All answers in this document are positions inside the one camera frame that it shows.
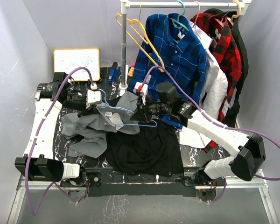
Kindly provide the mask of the light blue wire hanger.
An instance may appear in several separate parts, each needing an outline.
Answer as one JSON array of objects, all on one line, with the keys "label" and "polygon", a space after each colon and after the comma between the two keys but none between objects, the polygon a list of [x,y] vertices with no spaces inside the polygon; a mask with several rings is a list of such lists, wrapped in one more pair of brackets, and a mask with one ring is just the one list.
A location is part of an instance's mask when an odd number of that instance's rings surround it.
[{"label": "light blue wire hanger", "polygon": [[[97,110],[99,109],[105,109],[105,108],[108,108],[108,109],[118,109],[118,110],[121,110],[121,111],[125,111],[125,112],[129,112],[129,113],[133,113],[133,111],[129,110],[129,109],[126,109],[126,108],[123,108],[123,107],[117,107],[117,106],[110,106],[110,104],[107,102],[107,99],[106,99],[106,92],[100,88],[98,88],[98,90],[100,92],[102,92],[104,94],[104,102],[105,102],[105,106],[97,106]],[[125,126],[145,126],[145,127],[157,127],[158,124],[155,120],[151,119],[150,122],[153,122],[154,125],[139,125],[139,124],[129,124],[129,123],[115,123],[115,125],[125,125]]]}]

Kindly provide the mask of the grey shirt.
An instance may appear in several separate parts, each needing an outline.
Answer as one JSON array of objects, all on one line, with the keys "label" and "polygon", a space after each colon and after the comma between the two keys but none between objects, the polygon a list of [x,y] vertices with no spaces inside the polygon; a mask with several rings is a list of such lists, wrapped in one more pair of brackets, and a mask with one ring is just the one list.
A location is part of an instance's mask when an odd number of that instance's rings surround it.
[{"label": "grey shirt", "polygon": [[[118,98],[117,107],[123,107],[135,111],[138,97],[126,92]],[[98,158],[107,149],[106,134],[109,132],[122,132],[126,134],[137,134],[140,131],[139,126],[115,125],[110,121],[110,117],[105,116],[105,112],[118,113],[123,123],[136,124],[131,121],[132,113],[118,109],[99,109],[98,114],[93,113],[87,116],[78,117],[77,113],[68,113],[61,118],[62,135],[66,139],[75,136],[82,136],[83,139],[69,146],[68,156],[88,156]]]}]

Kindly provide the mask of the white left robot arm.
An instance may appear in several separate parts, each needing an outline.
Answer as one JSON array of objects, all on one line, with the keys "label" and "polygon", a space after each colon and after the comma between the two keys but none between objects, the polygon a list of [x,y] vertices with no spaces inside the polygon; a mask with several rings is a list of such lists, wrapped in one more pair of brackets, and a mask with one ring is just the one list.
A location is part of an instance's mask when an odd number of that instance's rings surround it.
[{"label": "white left robot arm", "polygon": [[72,73],[55,72],[53,81],[37,86],[35,95],[35,119],[29,143],[23,157],[15,159],[15,167],[29,181],[60,182],[70,179],[75,185],[83,186],[87,174],[79,164],[64,163],[53,159],[51,150],[57,117],[63,106],[80,111],[79,116],[93,111],[95,102],[88,101],[87,95],[78,96],[70,91]]}]

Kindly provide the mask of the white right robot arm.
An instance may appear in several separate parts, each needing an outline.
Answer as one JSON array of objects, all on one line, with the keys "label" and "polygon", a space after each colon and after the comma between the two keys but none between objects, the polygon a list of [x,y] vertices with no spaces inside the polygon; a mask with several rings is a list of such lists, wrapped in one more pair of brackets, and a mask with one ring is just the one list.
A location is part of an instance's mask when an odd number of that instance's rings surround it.
[{"label": "white right robot arm", "polygon": [[191,101],[180,97],[169,82],[157,85],[158,99],[152,99],[147,88],[147,84],[135,84],[133,92],[139,97],[131,120],[148,122],[153,115],[168,115],[174,122],[203,134],[229,153],[226,158],[205,162],[192,176],[192,182],[210,185],[215,179],[230,175],[244,181],[252,180],[266,159],[261,136],[248,136],[228,127],[216,126],[215,121],[205,118]]}]

